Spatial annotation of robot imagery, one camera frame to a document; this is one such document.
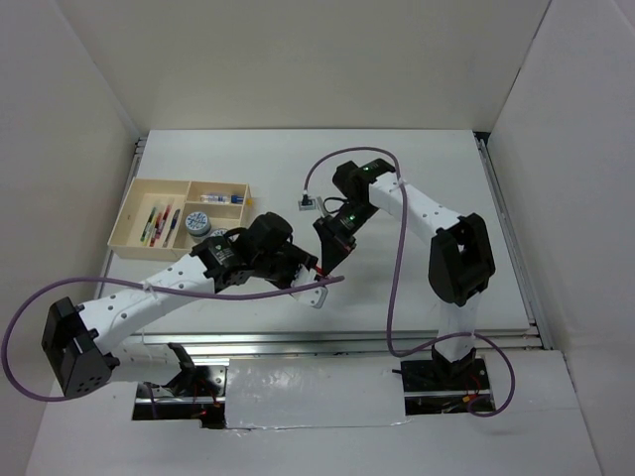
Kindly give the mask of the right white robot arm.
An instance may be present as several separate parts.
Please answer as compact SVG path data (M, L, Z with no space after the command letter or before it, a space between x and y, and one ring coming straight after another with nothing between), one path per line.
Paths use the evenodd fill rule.
M398 252L412 231L428 245L428 281L441 301L442 322L432 346L433 376L445 389L456 388L474 361L472 335L480 295L495 273L487 226L476 214L461 215L405 183L397 168L382 159L362 167L346 162L332 182L344 204L318 219L321 270L329 274L355 248L355 233L379 210L401 223Z

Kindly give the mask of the yellow gel pen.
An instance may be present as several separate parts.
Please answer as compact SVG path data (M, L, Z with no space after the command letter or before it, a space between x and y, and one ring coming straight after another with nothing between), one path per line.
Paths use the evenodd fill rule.
M163 208L163 207L159 207L159 208L157 209L157 212L156 212L156 215L155 215L155 220L154 220L154 223L153 223L153 227L152 227L152 229L151 229L151 231L150 231L150 234L149 234L149 236L148 236L148 239L147 239L147 244L148 244L150 247L153 247L153 246L154 246L154 243L155 243L155 241L156 241L156 240L154 240L154 239L153 239L153 235L154 235L154 233L155 233L156 222L157 222L157 220L158 220L158 217L161 215L161 213L162 213L163 211L164 211L164 208Z

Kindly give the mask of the blue white round jar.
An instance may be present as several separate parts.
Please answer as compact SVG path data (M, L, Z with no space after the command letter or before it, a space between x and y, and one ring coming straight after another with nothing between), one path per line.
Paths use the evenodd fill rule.
M185 219L185 227L188 234L194 238L204 238L211 231L209 218L203 211L190 213Z

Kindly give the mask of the red gel pen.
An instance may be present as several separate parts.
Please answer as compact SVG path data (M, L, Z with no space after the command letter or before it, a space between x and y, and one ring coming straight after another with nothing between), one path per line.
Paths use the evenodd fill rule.
M161 237L161 234L163 232L163 228L165 227L165 222L167 221L170 212L172 210L174 202L170 201L164 211L161 213L161 215L158 217L158 220L156 222L156 227L155 227L155 233L153 235L153 239L154 240L158 240Z

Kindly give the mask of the purple gel pen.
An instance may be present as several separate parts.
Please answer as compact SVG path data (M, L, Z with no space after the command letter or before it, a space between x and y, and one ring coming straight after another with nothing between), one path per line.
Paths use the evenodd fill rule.
M165 240L164 240L164 242L162 244L162 248L167 248L168 247L168 245L170 243L170 240L172 238L172 235L174 233L174 230L176 229L176 227L177 227L177 225L179 223L180 214L181 214L181 209L180 208L177 209L175 211L175 213L173 214L170 226L168 228L168 233L167 233L166 238L165 238Z

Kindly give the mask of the blue capped glue bottle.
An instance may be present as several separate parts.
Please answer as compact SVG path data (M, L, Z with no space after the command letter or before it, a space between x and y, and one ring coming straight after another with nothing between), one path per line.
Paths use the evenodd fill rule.
M201 194L199 199L205 203L242 204L244 202L244 197L237 194L205 193Z

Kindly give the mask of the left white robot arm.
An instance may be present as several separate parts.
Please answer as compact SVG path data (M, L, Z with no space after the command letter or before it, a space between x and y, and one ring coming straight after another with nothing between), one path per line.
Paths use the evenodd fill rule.
M321 307L327 290L318 283L318 259L294 245L292 233L268 212L247 228L205 238L164 271L110 297L53 303L42 347L63 395L78 398L104 386L125 361L115 348L146 325L197 299L228 300L226 289L250 279L274 286L274 297Z

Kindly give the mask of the green gel pen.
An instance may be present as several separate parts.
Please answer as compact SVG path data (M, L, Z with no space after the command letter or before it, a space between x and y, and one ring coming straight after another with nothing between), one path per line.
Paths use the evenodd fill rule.
M143 229L142 235L141 235L141 237L140 237L140 242L141 242L142 244L144 244L144 243L147 241L147 239L148 239L148 236L149 236L149 234L150 234L150 231L151 231L151 229L152 229L152 227L153 227L153 223L154 223L154 220L155 220L155 215L156 215L156 212L157 212L157 207L156 207L156 206L154 206L154 207L152 208L151 212L150 212L150 215L149 215L149 217L148 217L148 220L147 220L147 222L146 222L146 224L145 224L145 226L144 226L144 229Z

